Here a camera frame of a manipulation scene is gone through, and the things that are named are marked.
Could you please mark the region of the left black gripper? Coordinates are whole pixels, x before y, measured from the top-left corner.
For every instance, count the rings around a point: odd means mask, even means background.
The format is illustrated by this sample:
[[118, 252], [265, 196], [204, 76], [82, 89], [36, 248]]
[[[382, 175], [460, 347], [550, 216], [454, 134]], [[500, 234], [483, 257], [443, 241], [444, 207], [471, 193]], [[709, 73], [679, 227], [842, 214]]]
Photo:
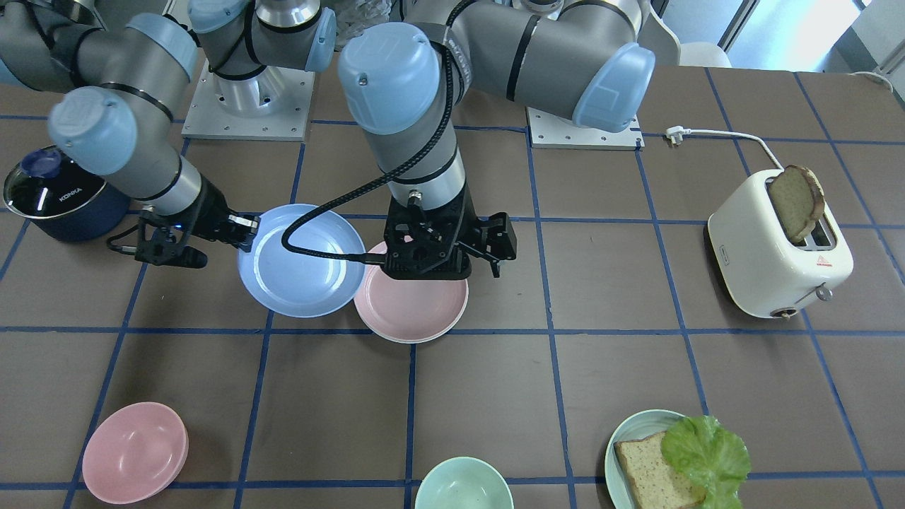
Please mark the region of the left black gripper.
[[504, 260], [517, 257], [518, 238], [510, 216], [476, 215], [469, 187], [437, 209], [410, 199], [391, 199], [385, 222], [387, 246], [382, 270], [397, 280], [463, 280], [472, 273], [472, 258], [486, 260], [494, 278]]

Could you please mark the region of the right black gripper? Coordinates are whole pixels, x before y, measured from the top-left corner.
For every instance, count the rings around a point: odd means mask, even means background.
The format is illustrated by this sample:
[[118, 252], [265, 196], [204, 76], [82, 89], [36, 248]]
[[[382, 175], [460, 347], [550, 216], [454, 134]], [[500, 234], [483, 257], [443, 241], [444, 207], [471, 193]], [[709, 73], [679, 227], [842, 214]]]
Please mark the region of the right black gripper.
[[187, 209], [162, 216], [145, 206], [136, 225], [107, 238], [106, 246], [142, 263], [201, 269], [208, 257], [189, 245], [191, 236], [251, 252], [259, 223], [259, 216], [230, 209], [222, 192], [202, 177], [199, 196]]

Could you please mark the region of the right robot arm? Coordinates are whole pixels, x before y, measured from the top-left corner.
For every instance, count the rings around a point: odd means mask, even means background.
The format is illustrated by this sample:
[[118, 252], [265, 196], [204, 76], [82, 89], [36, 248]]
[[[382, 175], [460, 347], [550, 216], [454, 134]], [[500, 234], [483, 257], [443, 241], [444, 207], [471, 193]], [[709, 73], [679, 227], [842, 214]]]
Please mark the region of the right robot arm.
[[247, 83], [272, 68], [329, 67], [337, 20], [319, 1], [191, 1], [190, 29], [137, 13], [120, 31], [81, 22], [78, 1], [2, 4], [2, 81], [61, 93], [48, 119], [54, 144], [81, 168], [142, 205], [136, 244], [107, 248], [154, 265], [202, 268], [192, 236], [251, 252], [258, 216], [222, 192], [167, 142], [197, 50], [210, 72]]

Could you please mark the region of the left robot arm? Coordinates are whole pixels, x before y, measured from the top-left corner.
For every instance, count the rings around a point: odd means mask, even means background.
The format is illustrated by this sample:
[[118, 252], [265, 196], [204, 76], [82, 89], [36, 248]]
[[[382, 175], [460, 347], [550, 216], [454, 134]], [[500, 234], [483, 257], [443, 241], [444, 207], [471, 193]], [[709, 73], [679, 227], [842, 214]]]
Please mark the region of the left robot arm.
[[557, 19], [491, 1], [420, 1], [404, 22], [368, 27], [337, 62], [346, 102], [391, 192], [384, 254], [395, 280], [462, 280], [472, 259], [517, 255], [507, 213], [475, 212], [453, 110], [476, 89], [569, 119], [626, 129], [655, 54], [638, 42], [636, 1], [566, 1]]

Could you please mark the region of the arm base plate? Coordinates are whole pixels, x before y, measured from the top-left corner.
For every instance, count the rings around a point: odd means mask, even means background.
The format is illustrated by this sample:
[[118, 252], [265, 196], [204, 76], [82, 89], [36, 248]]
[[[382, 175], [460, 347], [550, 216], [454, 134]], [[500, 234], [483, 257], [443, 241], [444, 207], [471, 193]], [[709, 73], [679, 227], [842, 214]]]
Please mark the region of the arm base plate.
[[207, 141], [303, 142], [316, 78], [314, 72], [269, 66], [255, 77], [230, 81], [204, 64], [182, 135]]
[[602, 149], [602, 151], [636, 151], [643, 149], [643, 132], [636, 118], [618, 132], [582, 127], [572, 120], [527, 107], [527, 121], [534, 148]]

